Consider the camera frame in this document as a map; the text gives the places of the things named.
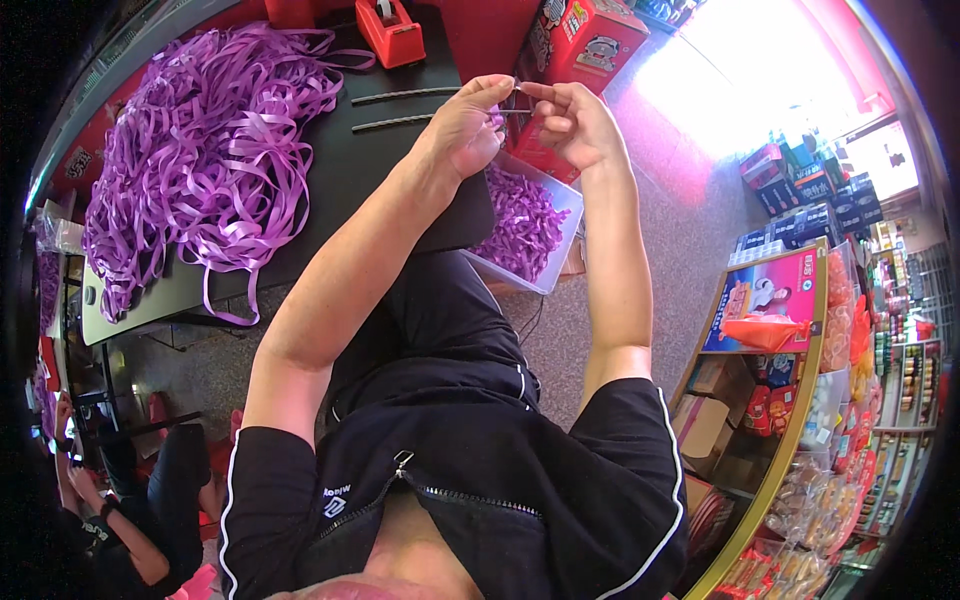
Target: black cable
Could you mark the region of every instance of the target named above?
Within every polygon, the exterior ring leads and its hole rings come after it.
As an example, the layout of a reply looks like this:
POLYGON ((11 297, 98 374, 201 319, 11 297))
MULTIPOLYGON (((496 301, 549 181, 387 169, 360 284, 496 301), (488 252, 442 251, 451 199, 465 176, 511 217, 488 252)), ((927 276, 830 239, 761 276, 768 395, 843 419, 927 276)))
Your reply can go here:
POLYGON ((530 331, 527 331, 527 333, 523 336, 523 339, 520 340, 521 346, 523 346, 524 342, 527 341, 527 338, 530 337, 530 334, 534 332, 534 330, 537 328, 537 325, 540 324, 540 316, 543 314, 543 299, 545 298, 546 296, 540 296, 540 306, 537 307, 537 311, 534 312, 534 314, 530 317, 530 319, 528 319, 527 322, 523 324, 523 327, 520 328, 520 331, 518 332, 517 337, 519 337, 519 334, 522 333, 523 330, 527 328, 527 325, 529 325, 534 319, 536 319, 536 321, 534 322, 534 325, 530 327, 530 331))

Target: black wristband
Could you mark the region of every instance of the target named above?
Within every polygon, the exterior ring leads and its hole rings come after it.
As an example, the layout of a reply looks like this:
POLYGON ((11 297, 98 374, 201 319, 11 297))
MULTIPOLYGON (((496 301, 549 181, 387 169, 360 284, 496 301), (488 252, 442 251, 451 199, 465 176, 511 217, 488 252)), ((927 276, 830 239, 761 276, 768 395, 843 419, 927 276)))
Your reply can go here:
POLYGON ((60 441, 57 438, 54 438, 54 444, 57 446, 57 452, 62 452, 63 454, 69 454, 73 451, 73 438, 67 438, 66 440, 60 441))
POLYGON ((100 518, 106 522, 110 512, 116 508, 120 508, 120 505, 117 504, 115 499, 113 499, 113 496, 107 496, 104 498, 104 505, 100 507, 100 518))

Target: black table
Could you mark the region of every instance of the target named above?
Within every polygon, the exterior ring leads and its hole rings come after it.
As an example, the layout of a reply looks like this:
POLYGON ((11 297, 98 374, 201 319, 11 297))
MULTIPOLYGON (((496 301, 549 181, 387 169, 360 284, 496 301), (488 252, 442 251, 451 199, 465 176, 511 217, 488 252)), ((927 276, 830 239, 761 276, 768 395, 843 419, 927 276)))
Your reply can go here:
MULTIPOLYGON (((411 18, 423 28, 426 59, 389 71, 376 64, 366 72, 344 71, 344 86, 333 112, 309 122, 301 140, 314 150, 307 172, 310 214, 303 231, 260 270, 257 288, 296 281, 320 246, 343 224, 376 189, 396 163, 406 155, 426 122, 354 133, 354 125, 415 114, 435 112, 447 96, 421 96, 354 107, 350 98, 385 91, 460 84, 453 56, 447 44, 440 10, 415 5, 411 18)), ((354 21, 353 8, 335 11, 318 22, 337 34, 333 48, 367 48, 354 21)), ((493 210, 483 174, 464 181, 447 211, 422 236, 414 252, 435 252, 475 246, 490 235, 493 210)), ((163 278, 137 299, 118 324, 109 324, 100 314, 103 282, 84 265, 84 286, 97 293, 92 305, 84 305, 84 341, 92 346, 110 337, 156 321, 213 326, 234 326, 213 316, 185 313, 203 304, 204 269, 180 262, 168 252, 163 278)), ((248 272, 235 271, 210 276, 211 300, 243 297, 246 301, 248 272)))

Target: hand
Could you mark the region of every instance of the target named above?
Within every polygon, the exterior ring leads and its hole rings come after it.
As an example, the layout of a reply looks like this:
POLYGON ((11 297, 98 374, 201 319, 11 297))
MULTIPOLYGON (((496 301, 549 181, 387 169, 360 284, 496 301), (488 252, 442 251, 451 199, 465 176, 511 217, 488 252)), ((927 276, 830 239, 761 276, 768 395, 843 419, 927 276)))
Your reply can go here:
POLYGON ((66 422, 71 416, 73 416, 73 405, 70 404, 70 396, 60 394, 57 408, 54 409, 54 437, 61 442, 66 440, 66 422))
POLYGON ((441 175, 468 178, 490 164, 503 143, 503 132, 489 123, 491 108, 514 89, 508 75, 470 80, 441 106, 414 144, 411 154, 441 167, 441 175))
POLYGON ((611 159, 626 159, 627 149, 613 115, 583 84, 520 84, 520 91, 540 98, 536 114, 544 117, 540 144, 586 171, 611 159))
POLYGON ((70 485, 77 491, 77 494, 89 504, 94 510, 99 510, 104 499, 97 493, 97 486, 93 483, 93 473, 87 468, 74 467, 71 465, 66 471, 70 485))

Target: poster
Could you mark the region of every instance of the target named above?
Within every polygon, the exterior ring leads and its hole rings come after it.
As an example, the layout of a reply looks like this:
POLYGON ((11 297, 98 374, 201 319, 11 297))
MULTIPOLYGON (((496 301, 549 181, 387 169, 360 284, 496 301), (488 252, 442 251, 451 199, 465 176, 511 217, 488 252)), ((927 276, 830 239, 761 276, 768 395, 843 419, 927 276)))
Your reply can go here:
MULTIPOLYGON (((727 272, 704 352, 757 352, 725 336, 720 323, 747 314, 786 315, 794 323, 813 322, 816 299, 817 249, 780 256, 768 262, 727 272)), ((788 340, 778 352, 806 352, 809 335, 788 340)))

